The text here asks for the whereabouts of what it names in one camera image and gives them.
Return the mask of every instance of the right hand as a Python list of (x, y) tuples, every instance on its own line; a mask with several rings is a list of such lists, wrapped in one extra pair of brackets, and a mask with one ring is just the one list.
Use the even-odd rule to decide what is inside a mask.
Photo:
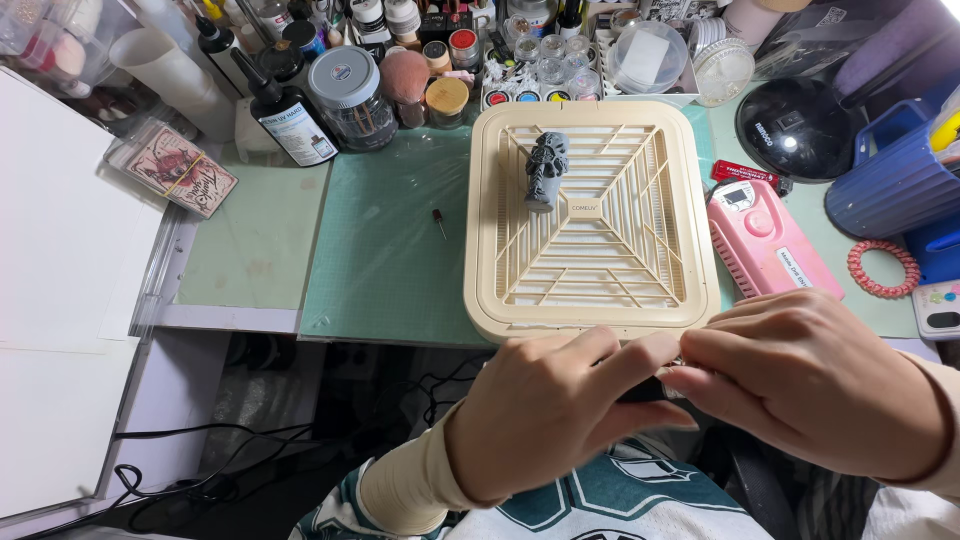
[(789, 454), (849, 475), (909, 481), (952, 440), (942, 392), (823, 290), (738, 302), (681, 339), (660, 380), (705, 413)]

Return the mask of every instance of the button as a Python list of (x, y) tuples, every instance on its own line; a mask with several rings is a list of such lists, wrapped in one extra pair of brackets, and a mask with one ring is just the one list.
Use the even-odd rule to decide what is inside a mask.
[(743, 220), (747, 231), (754, 236), (766, 236), (774, 230), (774, 220), (766, 212), (754, 210)]

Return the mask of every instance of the beige arm sleeve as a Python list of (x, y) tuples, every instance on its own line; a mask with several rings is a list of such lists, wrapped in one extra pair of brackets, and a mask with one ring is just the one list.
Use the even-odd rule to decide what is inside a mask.
[[(953, 413), (953, 434), (944, 462), (931, 474), (910, 482), (893, 482), (884, 479), (876, 479), (876, 481), (895, 487), (931, 491), (951, 503), (960, 503), (960, 371), (926, 361), (919, 356), (901, 354), (917, 364), (930, 382), (937, 386), (947, 398), (950, 411)], [(910, 456), (905, 455), (903, 458), (909, 459)]]
[(433, 429), (389, 451), (360, 478), (360, 509), (380, 530), (425, 534), (440, 526), (447, 510), (491, 508), (505, 501), (475, 503), (453, 477), (446, 457), (444, 426), (461, 403), (454, 405)]

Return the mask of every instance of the green cutting mat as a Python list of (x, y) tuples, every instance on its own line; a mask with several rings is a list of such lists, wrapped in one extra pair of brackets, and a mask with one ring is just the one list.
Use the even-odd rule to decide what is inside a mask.
[[(683, 113), (707, 178), (713, 164), (707, 114), (696, 106)], [(379, 152), (334, 161), (302, 338), (490, 345), (463, 301), (471, 129), (400, 130)], [(444, 215), (447, 240), (432, 209)], [(732, 281), (720, 275), (728, 307)]]
[(300, 309), (330, 165), (244, 163), (233, 143), (217, 162), (239, 182), (197, 229), (174, 303)]

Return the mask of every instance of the left hand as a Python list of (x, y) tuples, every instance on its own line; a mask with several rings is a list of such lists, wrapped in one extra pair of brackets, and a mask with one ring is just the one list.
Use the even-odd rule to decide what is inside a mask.
[(686, 411), (668, 402), (615, 402), (679, 352), (666, 333), (621, 349), (607, 327), (573, 339), (508, 340), (444, 428), (461, 490), (477, 503), (496, 501), (566, 475), (639, 430), (696, 429)]

